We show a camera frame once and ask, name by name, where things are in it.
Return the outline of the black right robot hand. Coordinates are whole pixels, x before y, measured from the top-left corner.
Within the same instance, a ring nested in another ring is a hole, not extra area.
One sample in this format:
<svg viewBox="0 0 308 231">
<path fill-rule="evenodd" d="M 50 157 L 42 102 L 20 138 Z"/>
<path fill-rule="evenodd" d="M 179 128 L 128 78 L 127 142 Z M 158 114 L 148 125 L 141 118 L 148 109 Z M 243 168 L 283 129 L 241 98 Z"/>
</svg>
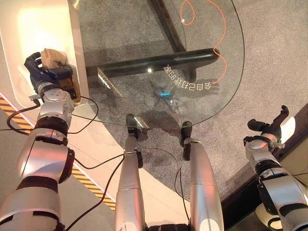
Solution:
<svg viewBox="0 0 308 231">
<path fill-rule="evenodd" d="M 295 132 L 296 122 L 293 116 L 289 115 L 287 106 L 282 105 L 280 114 L 273 120 L 271 124 L 251 119 L 247 126 L 250 130 L 259 131 L 262 134 L 272 134 L 276 137 L 278 143 L 285 144 Z"/>
</svg>

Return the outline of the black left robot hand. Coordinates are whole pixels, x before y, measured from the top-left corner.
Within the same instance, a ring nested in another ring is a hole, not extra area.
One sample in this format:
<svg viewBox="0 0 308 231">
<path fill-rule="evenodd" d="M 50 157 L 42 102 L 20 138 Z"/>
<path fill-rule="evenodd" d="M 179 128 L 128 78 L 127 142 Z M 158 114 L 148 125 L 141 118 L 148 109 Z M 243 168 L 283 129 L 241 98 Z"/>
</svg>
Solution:
<svg viewBox="0 0 308 231">
<path fill-rule="evenodd" d="M 43 82 L 60 86 L 64 90 L 73 89 L 73 70 L 68 65 L 57 64 L 56 67 L 40 67 L 42 57 L 40 52 L 35 52 L 28 56 L 24 66 L 30 73 L 30 81 L 36 93 L 39 92 L 39 86 Z"/>
</svg>

